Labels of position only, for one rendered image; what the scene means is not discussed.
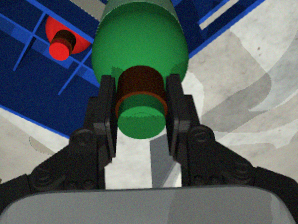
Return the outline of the blue crate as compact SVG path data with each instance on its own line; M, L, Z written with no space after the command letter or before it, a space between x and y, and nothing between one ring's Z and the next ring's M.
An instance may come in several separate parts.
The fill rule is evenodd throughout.
M0 108L67 139L82 128L99 92L91 49L107 1L0 0ZM48 16L91 45L66 60L51 57Z
M199 25L229 0L171 1L188 44L190 59L265 0L239 0L203 30Z

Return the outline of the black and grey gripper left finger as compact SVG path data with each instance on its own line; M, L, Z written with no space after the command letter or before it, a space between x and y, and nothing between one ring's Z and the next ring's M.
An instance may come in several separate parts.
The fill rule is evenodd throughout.
M98 98L89 97L83 127L69 144L31 174L0 184L0 215L12 201L37 192L105 189L105 167L116 157L116 94L115 77L102 75Z

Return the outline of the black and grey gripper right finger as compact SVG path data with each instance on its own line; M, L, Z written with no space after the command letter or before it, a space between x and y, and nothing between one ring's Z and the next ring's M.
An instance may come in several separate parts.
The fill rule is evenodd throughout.
M278 195L298 224L298 183L294 179L253 167L247 159L217 142L212 129L200 124L193 96L184 96L179 74L166 76L165 94L169 155L181 165L181 187L258 186Z

